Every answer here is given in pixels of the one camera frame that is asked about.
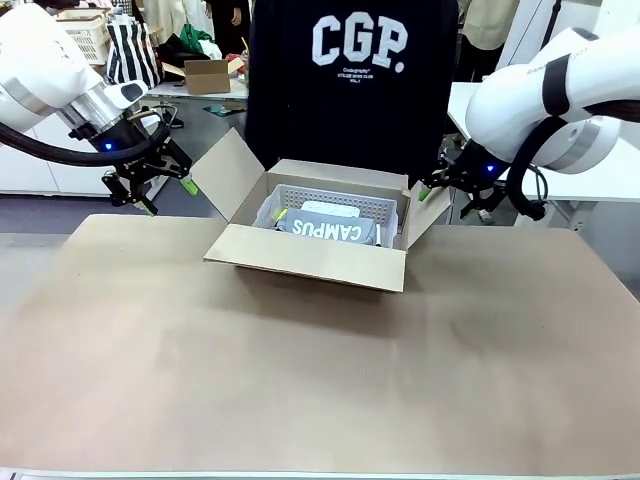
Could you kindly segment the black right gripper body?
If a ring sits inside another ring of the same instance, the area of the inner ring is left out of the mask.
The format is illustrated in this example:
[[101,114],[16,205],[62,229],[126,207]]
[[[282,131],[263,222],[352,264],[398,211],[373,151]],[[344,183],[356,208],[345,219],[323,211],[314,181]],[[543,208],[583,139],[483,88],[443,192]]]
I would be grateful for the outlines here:
[[486,201],[502,201],[506,197],[505,181],[500,177],[510,163],[500,160],[475,141],[468,141],[461,153],[450,160],[440,176],[445,187],[454,187],[481,201],[480,193],[490,191]]

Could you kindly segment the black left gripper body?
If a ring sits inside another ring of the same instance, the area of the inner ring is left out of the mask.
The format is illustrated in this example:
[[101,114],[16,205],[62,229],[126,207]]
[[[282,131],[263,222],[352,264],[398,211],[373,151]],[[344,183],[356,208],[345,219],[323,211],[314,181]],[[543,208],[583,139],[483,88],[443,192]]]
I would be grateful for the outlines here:
[[170,128],[158,113],[125,113],[102,128],[85,120],[71,127],[68,136],[94,148],[76,154],[69,160],[72,166],[114,167],[125,174],[143,166],[160,168],[162,150],[171,140]]

